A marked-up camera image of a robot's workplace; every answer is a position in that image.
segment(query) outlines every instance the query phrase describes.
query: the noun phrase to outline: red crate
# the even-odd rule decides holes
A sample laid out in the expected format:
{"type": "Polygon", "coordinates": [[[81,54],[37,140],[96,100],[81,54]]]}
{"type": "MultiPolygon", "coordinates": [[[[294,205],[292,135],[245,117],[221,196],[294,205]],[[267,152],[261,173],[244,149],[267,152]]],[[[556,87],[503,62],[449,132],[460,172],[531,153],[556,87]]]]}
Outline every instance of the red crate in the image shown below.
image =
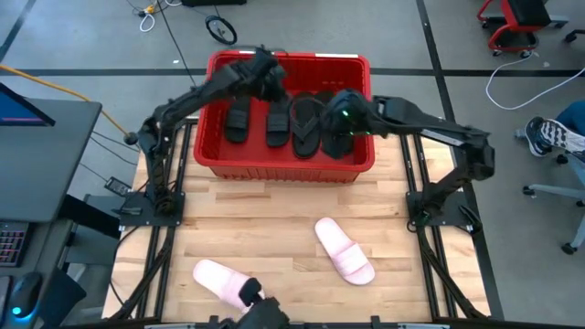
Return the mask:
{"type": "MultiPolygon", "coordinates": [[[[209,60],[207,77],[222,66],[251,58],[249,51],[220,51],[209,60]]],[[[359,56],[277,53],[286,70],[284,88],[292,95],[301,91],[339,91],[351,88],[371,98],[369,63],[359,56]]],[[[372,136],[355,139],[354,152],[335,160],[321,150],[306,160],[293,153],[293,138],[283,147],[266,144],[266,116],[269,103],[252,99],[250,131],[245,143],[231,143],[224,137],[227,101],[209,104],[201,110],[194,156],[219,177],[232,179],[276,179],[349,183],[374,164],[372,136]]]]}

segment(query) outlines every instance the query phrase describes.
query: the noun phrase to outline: black flip-flop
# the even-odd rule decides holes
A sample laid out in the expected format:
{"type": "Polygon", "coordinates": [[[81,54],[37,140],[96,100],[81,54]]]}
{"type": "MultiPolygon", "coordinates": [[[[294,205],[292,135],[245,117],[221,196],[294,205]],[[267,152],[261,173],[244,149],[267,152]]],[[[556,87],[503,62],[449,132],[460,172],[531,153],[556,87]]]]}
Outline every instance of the black flip-flop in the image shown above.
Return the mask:
{"type": "Polygon", "coordinates": [[[224,134],[232,143],[244,143],[248,138],[250,97],[240,97],[229,105],[224,134]]]}
{"type": "Polygon", "coordinates": [[[272,102],[266,117],[266,144],[270,147],[284,146],[291,136],[288,101],[272,102]]]}
{"type": "Polygon", "coordinates": [[[291,104],[292,149],[301,159],[312,157],[319,150],[319,112],[322,106],[314,101],[310,92],[301,92],[291,104]]]}
{"type": "MultiPolygon", "coordinates": [[[[332,91],[325,90],[319,91],[314,97],[326,105],[334,96],[335,94],[332,91]]],[[[334,159],[341,159],[344,155],[351,154],[354,150],[354,136],[333,136],[331,133],[321,132],[321,137],[321,148],[334,159]]]]}

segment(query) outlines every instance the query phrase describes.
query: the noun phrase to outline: wooden table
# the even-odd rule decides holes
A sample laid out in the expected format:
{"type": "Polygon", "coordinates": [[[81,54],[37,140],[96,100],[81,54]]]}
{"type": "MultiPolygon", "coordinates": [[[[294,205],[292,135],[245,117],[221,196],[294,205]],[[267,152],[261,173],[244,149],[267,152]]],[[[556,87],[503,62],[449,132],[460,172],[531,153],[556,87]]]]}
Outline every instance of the wooden table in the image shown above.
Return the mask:
{"type": "MultiPolygon", "coordinates": [[[[239,317],[193,280],[192,270],[203,259],[258,278],[294,321],[369,322],[371,315],[383,322],[429,321],[417,238],[405,228],[408,185],[399,138],[376,138],[375,143],[375,165],[348,185],[220,179],[195,162],[191,143],[183,185],[185,218],[175,234],[163,321],[239,317]],[[369,285],[352,286],[337,274],[314,233],[314,223],[322,217],[334,218],[361,245],[376,270],[369,285]]],[[[450,149],[428,140],[423,145],[431,180],[438,180],[452,169],[450,149]]],[[[134,187],[145,179],[141,157],[134,187]]],[[[441,232],[451,275],[478,310],[489,314],[471,237],[456,228],[441,232]]],[[[112,282],[123,299],[143,276],[150,233],[151,228],[139,228],[118,251],[112,282]]],[[[147,315],[153,313],[155,292],[151,290],[147,315]]],[[[119,307],[109,291],[103,316],[119,307]]]]}

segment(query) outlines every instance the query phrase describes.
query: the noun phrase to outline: gray floor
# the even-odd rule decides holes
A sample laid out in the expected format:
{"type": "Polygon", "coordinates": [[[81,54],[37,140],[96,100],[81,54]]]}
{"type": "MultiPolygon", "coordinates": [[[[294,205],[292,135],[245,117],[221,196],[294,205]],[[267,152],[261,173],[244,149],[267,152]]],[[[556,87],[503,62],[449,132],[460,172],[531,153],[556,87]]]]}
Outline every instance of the gray floor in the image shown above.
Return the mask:
{"type": "MultiPolygon", "coordinates": [[[[25,0],[0,1],[0,40],[7,35],[25,0]]],[[[146,5],[145,0],[133,0],[146,5]]],[[[123,0],[95,5],[87,0],[37,0],[3,64],[19,69],[181,69],[174,45],[160,15],[150,33],[138,30],[140,19],[123,0]]],[[[516,60],[515,55],[493,58],[487,37],[475,20],[481,0],[425,0],[432,31],[444,69],[494,69],[516,60]]],[[[585,64],[585,37],[567,46],[560,42],[575,27],[585,10],[581,0],[555,0],[554,14],[573,19],[561,30],[541,33],[539,57],[510,69],[581,69],[585,64]]],[[[212,13],[209,7],[201,11],[212,13]]],[[[249,0],[244,6],[221,6],[220,13],[239,32],[242,45],[265,44],[289,51],[359,53],[374,68],[431,69],[431,61],[412,0],[249,0]]],[[[191,9],[165,11],[190,68],[202,69],[214,51],[224,48],[205,30],[204,17],[191,9]]],[[[185,76],[45,77],[104,104],[126,129],[136,129],[152,109],[187,90],[185,76]]],[[[563,79],[499,78],[492,88],[504,105],[517,105],[563,79]]],[[[73,99],[69,95],[16,77],[0,81],[28,97],[73,99]]],[[[485,96],[487,78],[446,78],[456,119],[492,133],[496,175],[475,183],[479,208],[492,259],[495,279],[507,320],[585,325],[585,251],[569,257],[558,246],[572,239],[582,210],[559,196],[523,196],[530,183],[572,186],[576,178],[552,158],[536,159],[513,138],[534,115],[554,117],[581,99],[583,79],[555,90],[519,111],[496,108],[485,96]]],[[[410,99],[434,115],[444,116],[433,76],[373,76],[376,94],[410,99]]],[[[103,118],[96,131],[121,136],[103,118]]],[[[137,154],[107,143],[129,161],[137,154]]],[[[90,143],[82,162],[100,175],[132,182],[134,167],[90,143]]],[[[80,167],[70,193],[106,195],[103,182],[80,167]]],[[[99,306],[107,269],[89,269],[82,283],[95,297],[83,307],[99,306]]]]}

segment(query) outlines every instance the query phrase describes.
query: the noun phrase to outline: monitor screen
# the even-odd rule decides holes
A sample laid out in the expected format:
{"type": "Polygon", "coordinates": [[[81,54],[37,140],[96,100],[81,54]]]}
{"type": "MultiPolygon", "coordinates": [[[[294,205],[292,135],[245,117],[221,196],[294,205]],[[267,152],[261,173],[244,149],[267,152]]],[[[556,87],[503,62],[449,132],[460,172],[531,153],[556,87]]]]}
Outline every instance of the monitor screen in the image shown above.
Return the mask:
{"type": "Polygon", "coordinates": [[[0,83],[0,126],[54,124],[55,122],[45,113],[0,83]]]}

